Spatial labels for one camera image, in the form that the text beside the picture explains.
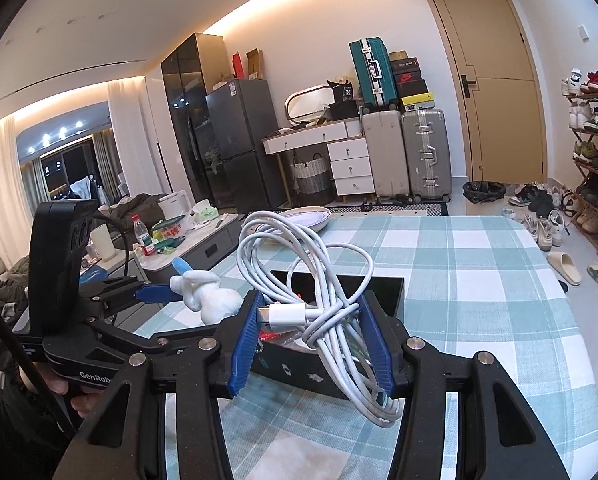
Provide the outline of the person's left hand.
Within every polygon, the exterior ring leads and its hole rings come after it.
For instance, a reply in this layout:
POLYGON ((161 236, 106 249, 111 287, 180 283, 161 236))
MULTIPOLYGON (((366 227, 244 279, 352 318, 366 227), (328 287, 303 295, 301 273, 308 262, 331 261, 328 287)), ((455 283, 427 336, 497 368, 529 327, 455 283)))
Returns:
POLYGON ((71 393, 72 383, 59 377, 46 363, 35 363, 37 371, 43 378, 45 385, 52 393, 58 394, 70 400, 71 407, 83 419, 86 419, 98 403, 102 391, 96 388, 78 385, 80 393, 71 393))

